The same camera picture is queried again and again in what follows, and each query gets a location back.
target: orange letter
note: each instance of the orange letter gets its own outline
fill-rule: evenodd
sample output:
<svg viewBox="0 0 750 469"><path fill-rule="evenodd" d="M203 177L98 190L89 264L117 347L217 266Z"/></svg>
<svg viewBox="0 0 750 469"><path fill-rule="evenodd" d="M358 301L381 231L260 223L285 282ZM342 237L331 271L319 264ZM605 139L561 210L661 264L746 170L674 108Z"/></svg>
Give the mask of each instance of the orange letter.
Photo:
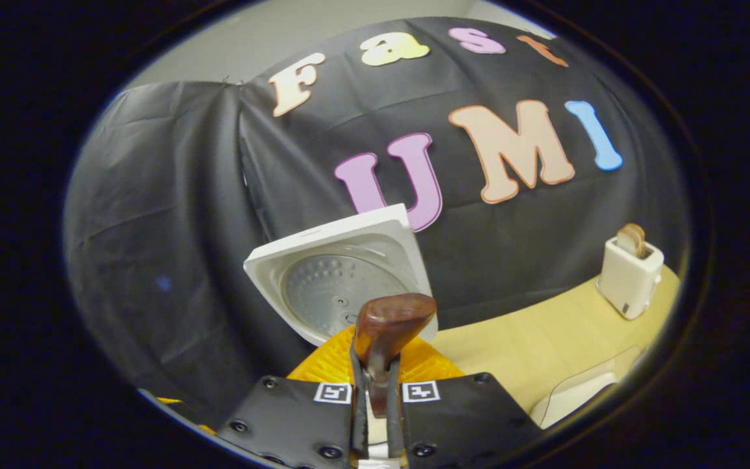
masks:
<svg viewBox="0 0 750 469"><path fill-rule="evenodd" d="M517 39L533 47L534 50L538 51L541 56L544 56L546 59L551 60L551 62L557 63L557 65L560 65L560 66L569 66L569 64L566 63L565 60L560 59L560 57L551 53L551 51L548 50L546 45L543 44L542 42L537 42L534 39L529 38L529 36L517 36Z"/></svg>
<svg viewBox="0 0 750 469"><path fill-rule="evenodd" d="M273 110L274 117L284 115L309 100L312 92L301 90L300 83L313 85L318 79L318 71L314 66L323 63L325 59L324 54L313 53L268 80L268 83L273 83L274 89L277 90L277 107Z"/></svg>
<svg viewBox="0 0 750 469"><path fill-rule="evenodd" d="M420 45L413 35L407 33L384 33L366 39L361 44L365 50L361 60L366 65L378 66L397 62L399 59L416 59L429 53L430 48Z"/></svg>
<svg viewBox="0 0 750 469"><path fill-rule="evenodd" d="M540 179L546 184L560 184L575 175L554 127L548 120L548 109L539 101L517 103L519 133L484 106L467 106L450 113L450 122L467 131L479 154L485 172L482 200L498 204L519 192L517 181L508 177L503 160L530 188L536 184L536 160L542 162Z"/></svg>

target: black fabric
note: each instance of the black fabric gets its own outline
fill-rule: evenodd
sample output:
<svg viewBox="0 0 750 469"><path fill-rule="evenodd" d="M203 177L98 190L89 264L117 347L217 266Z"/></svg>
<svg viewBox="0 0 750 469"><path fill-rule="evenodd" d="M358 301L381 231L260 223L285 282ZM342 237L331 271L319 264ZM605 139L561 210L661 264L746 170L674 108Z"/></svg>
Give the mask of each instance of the black fabric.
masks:
<svg viewBox="0 0 750 469"><path fill-rule="evenodd" d="M447 36L476 27L507 52L481 55ZM359 45L387 32L431 48L422 59L361 62ZM447 329L532 305L598 274L604 241L643 226L666 263L684 267L689 223L675 154L654 117L584 51L535 38L562 68L485 21L417 18L356 30L280 61L244 86L164 83L121 93L72 173L65 252L83 320L136 386L185 401L218 427L256 379L285 376L312 345L262 299L242 271L257 247L355 214L334 167L378 155L387 204L414 205L402 163L386 146L425 132L443 194L441 216L417 233L439 325ZM326 61L312 97L271 115L268 78L315 51ZM489 205L476 150L447 116L481 104L517 128L515 106L545 103L575 176ZM596 168L583 126L563 107L585 100L623 166Z"/></svg>
<svg viewBox="0 0 750 469"><path fill-rule="evenodd" d="M506 47L476 54L447 35L451 27L476 27ZM431 48L422 59L367 66L357 45L379 33L411 33ZM253 206L271 240L355 214L335 166L357 154L379 156L374 169L388 205L415 202L413 185L388 143L425 132L428 154L443 195L441 216L417 233L441 329L497 317L548 299L596 276L604 241L627 222L642 225L682 267L688 220L684 181L675 154L638 98L586 53L560 38L547 41L568 62L562 68L517 39L524 32L456 18L389 21L345 33L289 57L252 82L244 93L240 152ZM312 96L275 118L268 78L321 51ZM517 128L516 105L545 103L566 157L571 181L555 186L521 184L514 198L482 201L482 166L467 133L447 120L459 107L480 104ZM592 104L623 166L604 172L569 100Z"/></svg>
<svg viewBox="0 0 750 469"><path fill-rule="evenodd" d="M216 83L122 93L84 145L65 205L87 327L135 386L181 399L213 428L259 376L285 375L313 349L249 280L224 274L262 243L238 177L237 95Z"/></svg>

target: pink letter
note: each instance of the pink letter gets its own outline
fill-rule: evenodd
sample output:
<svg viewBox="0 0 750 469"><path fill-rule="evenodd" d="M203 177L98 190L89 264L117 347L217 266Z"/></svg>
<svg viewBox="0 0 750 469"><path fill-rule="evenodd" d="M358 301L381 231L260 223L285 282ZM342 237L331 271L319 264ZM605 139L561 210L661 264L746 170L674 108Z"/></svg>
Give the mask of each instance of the pink letter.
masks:
<svg viewBox="0 0 750 469"><path fill-rule="evenodd" d="M416 205L407 211L413 231L422 231L441 214L441 190L426 153L430 143L432 139L428 134L409 134L387 146L388 154L404 162L416 192ZM378 158L366 152L343 161L334 169L334 175L346 184L357 213L387 206L372 172L376 164Z"/></svg>
<svg viewBox="0 0 750 469"><path fill-rule="evenodd" d="M472 27L453 27L447 32L451 38L458 39L459 45L475 53L505 53L502 44L488 38L486 33Z"/></svg>

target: table surface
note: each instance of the table surface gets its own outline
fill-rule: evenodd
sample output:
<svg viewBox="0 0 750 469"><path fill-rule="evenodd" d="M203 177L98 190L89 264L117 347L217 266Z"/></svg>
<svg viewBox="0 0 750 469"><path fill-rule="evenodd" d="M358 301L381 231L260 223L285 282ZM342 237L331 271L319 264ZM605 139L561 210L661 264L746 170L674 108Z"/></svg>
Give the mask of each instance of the table surface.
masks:
<svg viewBox="0 0 750 469"><path fill-rule="evenodd" d="M596 280L502 317L442 330L431 344L465 374L493 374L530 412L566 378L633 347L645 350L679 288L678 277L665 266L648 309L626 320L596 290Z"/></svg>

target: wooden handle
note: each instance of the wooden handle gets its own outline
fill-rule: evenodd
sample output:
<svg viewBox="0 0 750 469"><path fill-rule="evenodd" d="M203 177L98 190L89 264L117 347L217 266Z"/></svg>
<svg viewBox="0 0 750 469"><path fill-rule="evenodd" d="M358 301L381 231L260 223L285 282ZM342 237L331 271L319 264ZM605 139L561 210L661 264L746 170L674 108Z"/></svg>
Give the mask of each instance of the wooden handle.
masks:
<svg viewBox="0 0 750 469"><path fill-rule="evenodd" d="M386 416L389 363L436 314L436 301L421 293L368 301L355 323L352 347L372 381L369 401L376 418Z"/></svg>

